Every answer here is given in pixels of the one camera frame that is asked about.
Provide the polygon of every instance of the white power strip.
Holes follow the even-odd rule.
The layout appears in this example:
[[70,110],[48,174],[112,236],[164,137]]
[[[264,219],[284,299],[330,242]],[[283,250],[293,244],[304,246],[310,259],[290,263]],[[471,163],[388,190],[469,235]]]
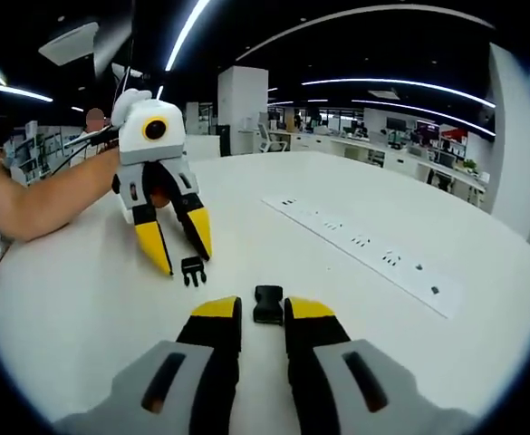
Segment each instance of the white power strip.
[[361,261],[444,317],[449,319],[456,314],[462,296],[460,286],[418,259],[300,199],[284,196],[264,198],[263,202]]

